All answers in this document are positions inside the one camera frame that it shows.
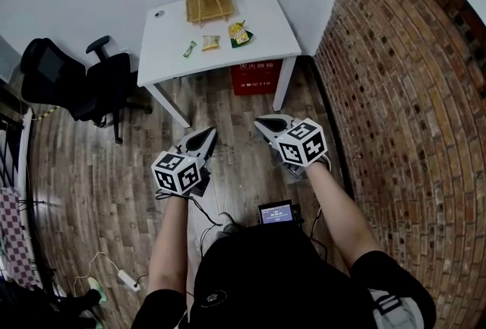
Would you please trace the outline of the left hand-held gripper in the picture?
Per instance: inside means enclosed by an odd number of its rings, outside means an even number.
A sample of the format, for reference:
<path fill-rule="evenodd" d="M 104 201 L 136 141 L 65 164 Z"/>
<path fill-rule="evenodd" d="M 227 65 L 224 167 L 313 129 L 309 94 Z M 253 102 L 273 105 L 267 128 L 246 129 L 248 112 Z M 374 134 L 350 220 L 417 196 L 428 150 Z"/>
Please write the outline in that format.
<path fill-rule="evenodd" d="M 205 165 L 217 138 L 215 127 L 199 129 L 185 135 L 175 146 L 177 149 L 163 151 L 151 166 L 157 187 L 174 195 L 203 196 L 210 182 Z"/>

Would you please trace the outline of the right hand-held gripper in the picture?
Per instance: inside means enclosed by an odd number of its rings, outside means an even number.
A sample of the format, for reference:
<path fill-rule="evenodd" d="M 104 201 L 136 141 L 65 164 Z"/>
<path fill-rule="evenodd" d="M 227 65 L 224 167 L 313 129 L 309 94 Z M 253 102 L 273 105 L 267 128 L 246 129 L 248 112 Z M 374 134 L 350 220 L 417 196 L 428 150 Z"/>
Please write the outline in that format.
<path fill-rule="evenodd" d="M 323 128 L 315 121 L 269 114 L 257 117 L 254 125 L 268 144 L 276 139 L 281 160 L 293 178 L 300 179 L 312 163 L 327 166 L 327 141 Z"/>

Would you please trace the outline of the yellow green snack bag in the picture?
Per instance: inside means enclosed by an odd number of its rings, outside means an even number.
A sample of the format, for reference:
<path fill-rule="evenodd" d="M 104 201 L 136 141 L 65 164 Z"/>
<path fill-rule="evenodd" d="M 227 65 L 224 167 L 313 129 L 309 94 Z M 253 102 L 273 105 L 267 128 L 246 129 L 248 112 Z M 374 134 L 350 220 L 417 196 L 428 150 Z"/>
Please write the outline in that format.
<path fill-rule="evenodd" d="M 245 21 L 235 22 L 228 26 L 229 39 L 233 49 L 249 43 L 253 33 L 246 29 Z"/>

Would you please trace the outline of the orange-ended peanut snack packet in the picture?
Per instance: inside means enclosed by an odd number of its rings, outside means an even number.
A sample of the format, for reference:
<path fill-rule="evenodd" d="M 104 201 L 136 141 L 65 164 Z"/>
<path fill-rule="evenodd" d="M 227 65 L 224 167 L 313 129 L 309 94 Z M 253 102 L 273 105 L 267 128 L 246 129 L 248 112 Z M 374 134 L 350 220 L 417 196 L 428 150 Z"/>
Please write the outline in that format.
<path fill-rule="evenodd" d="M 219 48 L 220 35 L 203 35 L 202 52 L 218 49 Z"/>

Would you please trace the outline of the person's right forearm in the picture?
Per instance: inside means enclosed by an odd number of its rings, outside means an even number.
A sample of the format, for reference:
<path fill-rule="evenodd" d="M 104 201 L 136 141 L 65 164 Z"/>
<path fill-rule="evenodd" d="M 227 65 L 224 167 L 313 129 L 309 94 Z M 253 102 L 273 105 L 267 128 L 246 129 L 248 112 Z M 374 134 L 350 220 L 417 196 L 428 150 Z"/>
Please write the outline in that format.
<path fill-rule="evenodd" d="M 325 165 L 312 163 L 306 168 L 306 173 L 346 267 L 352 267 L 362 255 L 370 251 L 379 251 L 380 246 L 363 213 Z"/>

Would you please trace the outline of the grey white shoulder bag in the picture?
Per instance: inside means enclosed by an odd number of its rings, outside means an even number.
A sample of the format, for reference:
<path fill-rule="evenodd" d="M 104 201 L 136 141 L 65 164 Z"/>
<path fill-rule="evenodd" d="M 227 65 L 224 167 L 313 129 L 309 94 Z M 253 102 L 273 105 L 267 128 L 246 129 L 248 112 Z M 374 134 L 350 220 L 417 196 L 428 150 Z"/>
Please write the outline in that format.
<path fill-rule="evenodd" d="M 377 329 L 424 329 L 424 319 L 413 299 L 399 298 L 382 290 L 368 291 L 374 301 Z"/>

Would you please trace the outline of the person's left forearm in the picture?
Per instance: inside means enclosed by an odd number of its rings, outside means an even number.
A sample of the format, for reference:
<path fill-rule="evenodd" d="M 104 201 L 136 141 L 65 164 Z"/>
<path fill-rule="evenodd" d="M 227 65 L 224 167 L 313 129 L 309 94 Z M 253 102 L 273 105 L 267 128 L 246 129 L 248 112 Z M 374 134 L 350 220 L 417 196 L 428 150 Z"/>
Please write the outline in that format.
<path fill-rule="evenodd" d="M 169 289 L 186 296 L 187 277 L 188 201 L 170 197 L 150 257 L 147 293 Z"/>

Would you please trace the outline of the white table leg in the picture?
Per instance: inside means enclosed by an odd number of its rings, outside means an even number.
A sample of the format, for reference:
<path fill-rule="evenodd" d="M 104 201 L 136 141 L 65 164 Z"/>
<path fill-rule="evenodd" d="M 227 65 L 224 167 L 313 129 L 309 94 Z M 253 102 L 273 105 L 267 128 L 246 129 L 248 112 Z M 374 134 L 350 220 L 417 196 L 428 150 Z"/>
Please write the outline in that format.
<path fill-rule="evenodd" d="M 295 67 L 296 56 L 284 58 L 282 60 L 282 67 L 279 74 L 279 80 L 273 100 L 273 111 L 278 112 L 281 110 L 283 101 L 286 97 L 286 92 L 289 86 L 292 72 Z"/>

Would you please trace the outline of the red fire equipment box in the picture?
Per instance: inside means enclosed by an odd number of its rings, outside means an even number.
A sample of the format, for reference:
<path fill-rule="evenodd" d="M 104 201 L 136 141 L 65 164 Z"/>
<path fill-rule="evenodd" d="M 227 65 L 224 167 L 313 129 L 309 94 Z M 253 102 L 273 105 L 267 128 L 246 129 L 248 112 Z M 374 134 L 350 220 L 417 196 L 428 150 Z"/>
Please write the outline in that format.
<path fill-rule="evenodd" d="M 274 93 L 281 68 L 282 59 L 233 65 L 230 70 L 234 94 L 249 96 Z"/>

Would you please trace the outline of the person's left shoe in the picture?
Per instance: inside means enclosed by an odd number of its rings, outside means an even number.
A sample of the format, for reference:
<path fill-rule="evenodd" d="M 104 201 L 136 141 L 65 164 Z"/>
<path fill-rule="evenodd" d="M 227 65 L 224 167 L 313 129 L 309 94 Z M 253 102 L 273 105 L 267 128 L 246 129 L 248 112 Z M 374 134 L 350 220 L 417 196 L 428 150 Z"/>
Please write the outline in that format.
<path fill-rule="evenodd" d="M 241 230 L 240 225 L 235 222 L 235 220 L 229 213 L 222 212 L 219 214 L 219 217 L 224 221 L 223 227 L 219 231 L 219 234 L 229 235 Z"/>

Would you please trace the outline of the small black screen device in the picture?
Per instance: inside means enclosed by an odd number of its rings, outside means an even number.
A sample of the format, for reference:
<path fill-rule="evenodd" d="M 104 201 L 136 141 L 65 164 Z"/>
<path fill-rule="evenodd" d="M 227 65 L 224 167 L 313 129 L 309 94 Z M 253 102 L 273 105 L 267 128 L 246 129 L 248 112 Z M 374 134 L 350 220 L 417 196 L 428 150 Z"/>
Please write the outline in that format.
<path fill-rule="evenodd" d="M 292 222 L 295 220 L 290 200 L 262 204 L 258 207 L 262 224 Z"/>

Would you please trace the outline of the white power strip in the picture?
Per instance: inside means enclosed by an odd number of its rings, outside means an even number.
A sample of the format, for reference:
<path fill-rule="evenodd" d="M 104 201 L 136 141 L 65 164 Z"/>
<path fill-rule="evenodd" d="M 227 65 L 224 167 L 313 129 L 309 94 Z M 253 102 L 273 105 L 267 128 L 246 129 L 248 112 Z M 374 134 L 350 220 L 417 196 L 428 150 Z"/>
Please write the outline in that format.
<path fill-rule="evenodd" d="M 138 292 L 140 290 L 139 283 L 130 276 L 125 270 L 120 269 L 117 273 L 118 278 L 126 285 L 127 288 L 134 292 Z"/>

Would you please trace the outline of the person's black shirt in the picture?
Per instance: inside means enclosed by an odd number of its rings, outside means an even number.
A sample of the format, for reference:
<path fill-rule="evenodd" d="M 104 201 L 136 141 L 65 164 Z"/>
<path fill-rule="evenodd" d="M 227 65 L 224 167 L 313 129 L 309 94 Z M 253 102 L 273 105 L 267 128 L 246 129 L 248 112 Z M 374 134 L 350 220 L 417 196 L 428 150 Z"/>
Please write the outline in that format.
<path fill-rule="evenodd" d="M 433 329 L 431 295 L 387 254 L 370 251 L 348 273 L 325 262 L 292 223 L 242 229 L 217 239 L 194 281 L 194 302 L 150 293 L 131 329 L 377 329 L 369 289 L 413 299 Z"/>

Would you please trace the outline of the black metal railing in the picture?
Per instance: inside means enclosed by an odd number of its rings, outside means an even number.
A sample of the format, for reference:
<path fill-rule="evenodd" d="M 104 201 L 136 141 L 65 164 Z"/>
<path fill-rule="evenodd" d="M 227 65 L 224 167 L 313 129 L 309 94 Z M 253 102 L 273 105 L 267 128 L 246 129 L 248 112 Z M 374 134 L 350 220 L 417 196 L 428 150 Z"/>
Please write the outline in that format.
<path fill-rule="evenodd" d="M 23 125 L 0 113 L 0 188 L 15 187 Z"/>

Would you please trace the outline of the purple white checkered cloth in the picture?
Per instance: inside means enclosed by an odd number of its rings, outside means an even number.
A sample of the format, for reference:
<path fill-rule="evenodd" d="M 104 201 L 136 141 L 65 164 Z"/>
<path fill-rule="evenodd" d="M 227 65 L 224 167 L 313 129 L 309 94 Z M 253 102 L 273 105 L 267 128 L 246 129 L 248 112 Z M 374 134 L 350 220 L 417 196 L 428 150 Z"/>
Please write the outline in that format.
<path fill-rule="evenodd" d="M 6 280 L 32 289 L 38 276 L 21 220 L 20 199 L 15 188 L 0 188 L 0 273 Z"/>

